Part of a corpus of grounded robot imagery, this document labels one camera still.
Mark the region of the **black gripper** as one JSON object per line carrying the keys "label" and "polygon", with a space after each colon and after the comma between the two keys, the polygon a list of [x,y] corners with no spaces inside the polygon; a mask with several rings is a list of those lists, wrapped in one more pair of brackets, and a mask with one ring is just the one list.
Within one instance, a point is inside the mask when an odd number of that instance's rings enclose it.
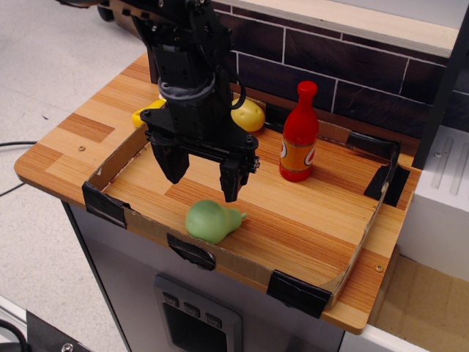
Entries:
{"label": "black gripper", "polygon": [[248,174],[259,167],[256,137],[239,127],[230,112],[230,90],[210,87],[195,95],[176,95],[162,83],[166,107],[155,109],[142,120],[147,138],[166,178],[179,183],[193,154],[220,163],[225,202],[235,202]]}

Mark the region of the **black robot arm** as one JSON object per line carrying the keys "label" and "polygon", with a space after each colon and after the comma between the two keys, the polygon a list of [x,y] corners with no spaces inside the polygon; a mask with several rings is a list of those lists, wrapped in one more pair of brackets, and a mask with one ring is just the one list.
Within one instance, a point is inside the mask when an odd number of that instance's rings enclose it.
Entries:
{"label": "black robot arm", "polygon": [[164,109],[147,108],[141,119],[164,175],[178,183],[190,155],[220,165],[226,202],[237,200],[248,176],[256,172],[259,142],[232,119],[242,106],[243,92],[232,102],[231,78],[237,72],[226,62],[231,31],[210,1],[65,1],[76,8],[91,6],[132,19],[147,47],[151,81],[166,100]]}

